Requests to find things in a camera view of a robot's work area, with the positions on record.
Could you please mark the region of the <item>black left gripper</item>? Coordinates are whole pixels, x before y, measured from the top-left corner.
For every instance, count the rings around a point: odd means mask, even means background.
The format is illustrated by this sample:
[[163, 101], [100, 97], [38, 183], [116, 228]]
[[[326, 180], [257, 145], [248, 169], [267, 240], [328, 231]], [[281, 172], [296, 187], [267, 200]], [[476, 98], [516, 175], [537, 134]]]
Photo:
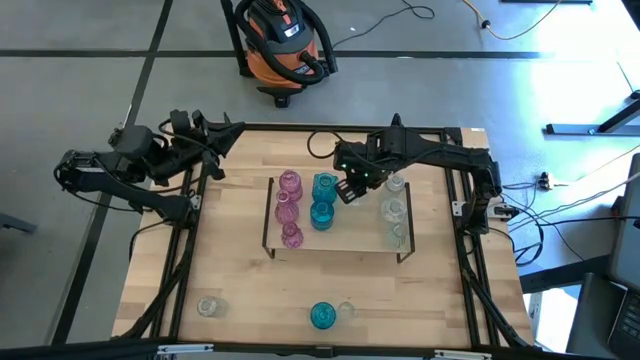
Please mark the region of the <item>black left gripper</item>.
[[[219, 167], [219, 157], [215, 151], [201, 140], [190, 136], [191, 123], [188, 112], [174, 109], [169, 114], [169, 119], [163, 121], [158, 130], [172, 138], [172, 145], [175, 149], [180, 149], [185, 153], [187, 149], [195, 151], [198, 149], [202, 158], [203, 168], [208, 176], [213, 180], [225, 178], [225, 172]], [[214, 130], [214, 147], [221, 156], [226, 156], [232, 149], [235, 142], [240, 138], [245, 130], [245, 123], [217, 124]]]

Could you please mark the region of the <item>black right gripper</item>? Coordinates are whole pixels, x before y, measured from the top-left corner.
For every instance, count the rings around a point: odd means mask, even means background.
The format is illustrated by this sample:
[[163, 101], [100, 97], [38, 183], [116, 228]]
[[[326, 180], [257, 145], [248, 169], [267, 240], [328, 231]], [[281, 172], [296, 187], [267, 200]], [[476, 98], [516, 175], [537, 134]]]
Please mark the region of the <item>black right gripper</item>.
[[342, 171], [345, 179], [334, 188], [344, 204], [359, 198], [359, 186], [379, 186], [395, 172], [389, 165], [367, 158], [368, 147], [362, 142], [349, 142], [339, 138], [333, 151], [333, 169]]

